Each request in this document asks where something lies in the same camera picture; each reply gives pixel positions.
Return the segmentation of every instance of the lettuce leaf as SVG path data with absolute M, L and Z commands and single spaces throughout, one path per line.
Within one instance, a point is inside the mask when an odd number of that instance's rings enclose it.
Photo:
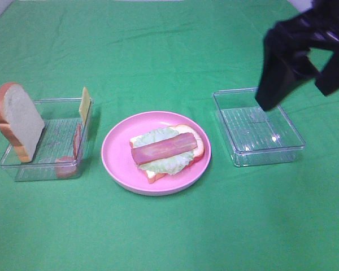
M 134 148 L 175 137 L 179 132 L 169 127 L 158 128 L 140 136 L 133 144 Z M 169 158 L 155 160 L 138 167 L 144 171 L 176 174 L 193 160 L 193 150 L 177 154 Z

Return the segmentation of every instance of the green tablecloth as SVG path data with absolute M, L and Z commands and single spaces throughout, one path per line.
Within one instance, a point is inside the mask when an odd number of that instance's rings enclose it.
M 0 169 L 0 270 L 339 270 L 339 91 L 313 82 L 282 106 L 300 161 L 236 168 L 211 94 L 257 86 L 262 38 L 287 1 L 14 2 L 0 17 L 0 85 L 33 99 L 95 100 L 93 158 L 75 180 L 14 182 Z M 311 57 L 321 67 L 329 54 Z M 119 121 L 164 110 L 206 131 L 212 160 L 190 188 L 137 195 L 108 175 Z M 0 158 L 7 141 L 0 134 Z

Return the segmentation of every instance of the transparent tray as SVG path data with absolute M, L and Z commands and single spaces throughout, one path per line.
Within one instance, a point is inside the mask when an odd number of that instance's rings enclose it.
M 93 101 L 86 122 L 78 112 L 81 98 L 42 99 L 34 101 L 45 122 L 33 160 L 22 163 L 9 144 L 0 160 L 0 167 L 15 181 L 37 181 L 77 178 L 83 172 L 83 160 L 87 157 L 88 127 L 92 116 Z M 77 155 L 73 155 L 73 140 L 80 126 Z M 64 156 L 71 161 L 57 161 Z
M 235 166 L 295 161 L 305 142 L 284 110 L 264 112 L 256 88 L 213 93 L 221 131 Z

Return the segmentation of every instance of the yellow cheese slice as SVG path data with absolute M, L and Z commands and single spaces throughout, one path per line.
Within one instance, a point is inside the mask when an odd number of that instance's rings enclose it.
M 88 92 L 88 89 L 86 87 L 84 87 L 82 97 L 81 97 L 80 106 L 79 106 L 79 114 L 81 116 L 83 123 L 85 123 L 85 121 L 86 121 L 89 106 L 90 106 L 89 92 Z

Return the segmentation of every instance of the pink plate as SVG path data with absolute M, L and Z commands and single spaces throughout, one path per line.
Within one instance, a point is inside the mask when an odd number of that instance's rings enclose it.
M 183 171 L 149 184 L 132 159 L 129 139 L 156 128 L 178 124 L 187 124 L 199 133 L 205 144 L 205 155 Z M 206 133 L 193 120 L 173 112 L 149 111 L 128 117 L 114 126 L 103 141 L 101 154 L 103 165 L 119 185 L 134 193 L 161 196 L 186 189 L 200 178 L 210 162 L 211 145 Z

